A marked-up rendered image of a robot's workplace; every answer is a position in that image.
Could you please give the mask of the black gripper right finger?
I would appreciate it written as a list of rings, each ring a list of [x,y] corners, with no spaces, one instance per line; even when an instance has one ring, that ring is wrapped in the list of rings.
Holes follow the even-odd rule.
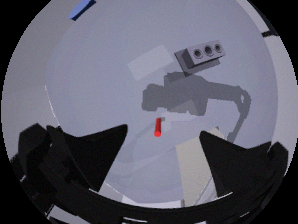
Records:
[[[249,172],[251,164],[258,156],[269,151],[270,144],[273,144],[269,140],[269,143],[266,141],[259,147],[247,149],[206,131],[201,131],[198,139],[209,163],[218,198],[233,193],[230,188]]]

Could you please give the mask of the red peg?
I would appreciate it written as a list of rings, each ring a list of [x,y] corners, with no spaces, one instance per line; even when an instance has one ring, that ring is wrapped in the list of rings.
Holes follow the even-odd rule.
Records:
[[[161,117],[160,119],[156,119],[156,128],[154,128],[154,136],[161,136]]]

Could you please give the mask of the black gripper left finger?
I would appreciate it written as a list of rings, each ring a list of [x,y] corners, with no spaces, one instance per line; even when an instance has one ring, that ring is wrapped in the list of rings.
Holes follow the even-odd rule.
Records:
[[[98,193],[117,153],[124,145],[125,137],[128,135],[128,124],[82,137],[68,135],[52,125],[45,127],[51,136],[52,144],[71,157],[81,176],[88,181],[89,189]]]

